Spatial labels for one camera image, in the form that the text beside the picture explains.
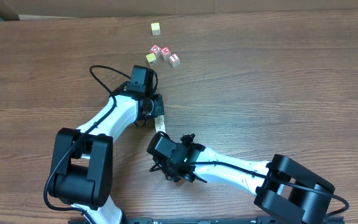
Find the wooden block with K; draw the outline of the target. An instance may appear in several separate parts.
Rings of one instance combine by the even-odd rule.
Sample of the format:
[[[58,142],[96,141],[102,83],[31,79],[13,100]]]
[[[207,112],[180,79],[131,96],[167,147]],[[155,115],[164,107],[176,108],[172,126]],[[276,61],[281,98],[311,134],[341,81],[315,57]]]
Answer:
[[[156,123],[164,122],[164,115],[157,116],[157,117],[155,118],[155,122],[156,122]]]

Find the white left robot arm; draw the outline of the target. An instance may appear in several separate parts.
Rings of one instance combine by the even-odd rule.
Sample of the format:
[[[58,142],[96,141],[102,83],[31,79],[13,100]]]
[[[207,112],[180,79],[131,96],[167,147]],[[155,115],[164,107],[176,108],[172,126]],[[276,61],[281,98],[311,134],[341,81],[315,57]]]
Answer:
[[[48,200],[54,197],[64,203],[63,212],[80,212],[87,223],[125,223],[124,212],[110,196],[113,144],[129,125],[162,114],[156,89],[153,82],[124,82],[87,123],[59,130],[43,192],[48,208],[59,210]]]

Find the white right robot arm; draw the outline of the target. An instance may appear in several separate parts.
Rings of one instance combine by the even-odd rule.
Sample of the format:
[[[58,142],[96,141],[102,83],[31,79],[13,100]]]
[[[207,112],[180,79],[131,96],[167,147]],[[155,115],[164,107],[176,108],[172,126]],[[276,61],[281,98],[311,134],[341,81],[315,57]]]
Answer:
[[[254,195],[254,204],[282,223],[324,223],[334,186],[287,156],[247,161],[222,155],[184,135],[180,142],[159,132],[147,152],[167,180],[221,183]]]

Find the wooden block with umbrella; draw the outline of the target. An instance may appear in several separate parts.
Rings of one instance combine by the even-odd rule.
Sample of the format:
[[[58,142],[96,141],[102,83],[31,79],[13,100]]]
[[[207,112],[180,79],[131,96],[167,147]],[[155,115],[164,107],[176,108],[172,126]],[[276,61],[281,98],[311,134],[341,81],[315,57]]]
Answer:
[[[165,123],[163,121],[155,122],[155,130],[156,132],[166,132]]]

